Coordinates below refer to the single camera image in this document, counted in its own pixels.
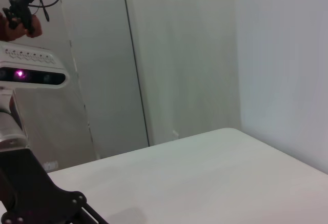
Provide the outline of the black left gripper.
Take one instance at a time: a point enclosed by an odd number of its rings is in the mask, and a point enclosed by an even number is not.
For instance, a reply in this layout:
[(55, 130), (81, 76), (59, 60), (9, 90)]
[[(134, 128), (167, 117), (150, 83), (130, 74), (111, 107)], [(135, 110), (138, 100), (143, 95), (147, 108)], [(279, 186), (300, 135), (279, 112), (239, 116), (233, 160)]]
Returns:
[(2, 223), (108, 224), (79, 192), (59, 188), (29, 149), (1, 152)]

